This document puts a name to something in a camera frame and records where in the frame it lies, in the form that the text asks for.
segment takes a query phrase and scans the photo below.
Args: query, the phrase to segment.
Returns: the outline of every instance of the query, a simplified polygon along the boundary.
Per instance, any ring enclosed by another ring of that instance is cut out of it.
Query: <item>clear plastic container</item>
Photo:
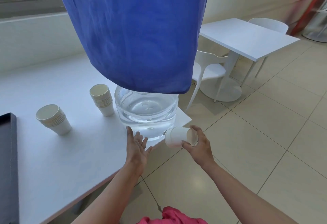
[[[115,101],[123,125],[149,140],[163,139],[166,130],[174,125],[178,95],[137,92],[117,86]]]

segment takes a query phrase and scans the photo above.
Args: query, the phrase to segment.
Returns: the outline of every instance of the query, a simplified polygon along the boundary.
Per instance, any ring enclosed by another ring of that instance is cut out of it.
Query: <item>person's left hand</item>
[[[137,132],[133,136],[133,130],[130,127],[127,129],[127,156],[126,163],[132,162],[137,167],[137,172],[141,175],[145,169],[147,158],[152,150],[150,146],[146,151],[147,137],[143,139],[143,135]]]

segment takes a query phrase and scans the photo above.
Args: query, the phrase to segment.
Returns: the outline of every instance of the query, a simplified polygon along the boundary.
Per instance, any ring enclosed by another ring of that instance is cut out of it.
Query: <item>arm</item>
[[[220,193],[242,224],[297,224],[289,216],[253,193],[217,165],[211,152],[210,142],[201,128],[191,127],[197,131],[199,142],[192,147],[183,141],[183,148],[215,182]]]
[[[127,157],[125,165],[116,174],[104,191],[91,205],[83,211],[72,224],[117,224],[128,204],[129,197],[143,173],[147,157],[152,150],[147,151],[147,138],[143,141],[139,132],[133,136],[133,131],[127,127]]]

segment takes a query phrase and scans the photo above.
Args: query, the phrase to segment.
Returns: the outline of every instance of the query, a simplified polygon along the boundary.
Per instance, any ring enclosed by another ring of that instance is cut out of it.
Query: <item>pink clothing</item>
[[[186,216],[178,209],[164,207],[162,210],[162,220],[150,220],[149,217],[143,217],[137,224],[208,224],[202,219],[194,219]]]

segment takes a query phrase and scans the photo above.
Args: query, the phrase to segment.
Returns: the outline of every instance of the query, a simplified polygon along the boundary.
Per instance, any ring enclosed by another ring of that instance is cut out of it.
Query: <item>tabletop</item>
[[[103,117],[89,95],[89,89],[101,83],[114,97],[116,85],[85,54],[0,77],[0,115],[17,116],[20,224],[49,222],[111,179],[125,163],[127,135],[116,107],[113,116]],[[36,111],[51,103],[59,105],[71,123],[67,135],[59,136],[35,119]],[[175,125],[190,121],[178,108]]]
[[[299,40],[237,18],[203,24],[200,35],[253,61]]]

